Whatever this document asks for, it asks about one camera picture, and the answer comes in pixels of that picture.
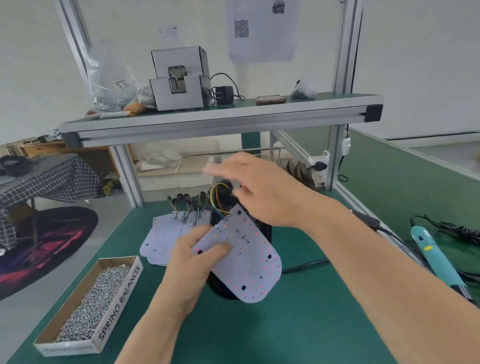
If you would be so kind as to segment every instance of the hand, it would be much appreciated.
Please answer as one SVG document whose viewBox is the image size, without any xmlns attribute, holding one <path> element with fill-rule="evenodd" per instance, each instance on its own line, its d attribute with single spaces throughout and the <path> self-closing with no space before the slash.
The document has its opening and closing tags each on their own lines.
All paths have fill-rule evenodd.
<svg viewBox="0 0 480 364">
<path fill-rule="evenodd" d="M 203 254 L 193 252 L 193 246 L 211 228 L 210 225 L 197 226 L 176 241 L 151 306 L 180 318 L 192 312 L 211 269 L 231 249 L 229 243 L 220 243 Z"/>
<path fill-rule="evenodd" d="M 309 210 L 325 207 L 330 198 L 295 180 L 275 163 L 248 153 L 237 153 L 223 164 L 204 169 L 214 176 L 237 180 L 233 191 L 250 214 L 273 226 L 302 228 Z"/>
</svg>

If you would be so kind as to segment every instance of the cardboard box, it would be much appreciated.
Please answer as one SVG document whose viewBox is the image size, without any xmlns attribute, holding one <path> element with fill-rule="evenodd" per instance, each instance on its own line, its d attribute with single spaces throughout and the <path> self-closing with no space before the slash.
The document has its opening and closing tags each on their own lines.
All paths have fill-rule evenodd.
<svg viewBox="0 0 480 364">
<path fill-rule="evenodd" d="M 117 267 L 122 264 L 130 265 L 131 269 L 124 283 L 120 286 L 119 291 L 113 298 L 107 312 L 98 324 L 93 337 L 90 340 L 55 342 L 60 329 L 71 316 L 72 312 L 80 305 L 80 302 L 90 290 L 100 272 L 107 267 Z M 43 356 L 96 354 L 102 352 L 125 304 L 137 284 L 142 270 L 142 262 L 138 256 L 99 259 L 35 340 L 34 346 Z"/>
</svg>

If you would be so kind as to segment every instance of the box of screws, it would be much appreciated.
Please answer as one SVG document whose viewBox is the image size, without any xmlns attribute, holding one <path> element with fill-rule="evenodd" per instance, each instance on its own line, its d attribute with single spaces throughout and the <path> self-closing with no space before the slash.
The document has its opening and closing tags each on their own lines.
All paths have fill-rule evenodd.
<svg viewBox="0 0 480 364">
<path fill-rule="evenodd" d="M 142 270 L 138 256 L 99 259 L 34 346 L 43 356 L 102 352 Z"/>
</svg>

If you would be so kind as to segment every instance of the floor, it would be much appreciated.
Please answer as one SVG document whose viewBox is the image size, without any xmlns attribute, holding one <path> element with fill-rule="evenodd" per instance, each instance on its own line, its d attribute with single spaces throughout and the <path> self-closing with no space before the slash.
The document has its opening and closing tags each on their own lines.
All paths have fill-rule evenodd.
<svg viewBox="0 0 480 364">
<path fill-rule="evenodd" d="M 144 193 L 144 199 L 146 202 L 161 201 L 166 200 L 169 195 L 176 196 L 179 193 L 196 195 L 200 191 L 208 191 L 209 188 L 210 186 L 206 185 L 147 191 Z M 39 210 L 65 205 L 43 198 L 36 199 L 36 207 Z M 37 282 L 0 301 L 0 313 L 2 314 L 0 319 L 0 364 L 7 362 L 131 209 L 124 193 L 74 205 L 94 210 L 99 217 L 98 225 L 83 246 L 63 264 Z"/>
<path fill-rule="evenodd" d="M 479 142 L 456 143 L 441 146 L 419 146 L 411 149 L 453 164 L 468 172 L 480 175 L 480 162 L 477 160 L 480 154 Z"/>
</svg>

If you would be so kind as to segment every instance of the human arm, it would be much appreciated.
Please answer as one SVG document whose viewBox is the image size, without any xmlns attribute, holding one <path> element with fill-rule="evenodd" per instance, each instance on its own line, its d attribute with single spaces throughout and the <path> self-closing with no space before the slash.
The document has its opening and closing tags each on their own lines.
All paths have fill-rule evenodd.
<svg viewBox="0 0 480 364">
<path fill-rule="evenodd" d="M 139 358 L 144 364 L 170 363 L 183 320 L 193 310 L 211 268 L 231 248 L 221 243 L 201 255 L 195 254 L 193 246 L 210 229 L 210 225 L 198 226 L 177 240 L 162 283 L 116 364 L 130 364 Z"/>
<path fill-rule="evenodd" d="M 206 172 L 239 181 L 254 217 L 309 234 L 400 364 L 479 362 L 480 311 L 339 202 L 245 153 Z"/>
</svg>

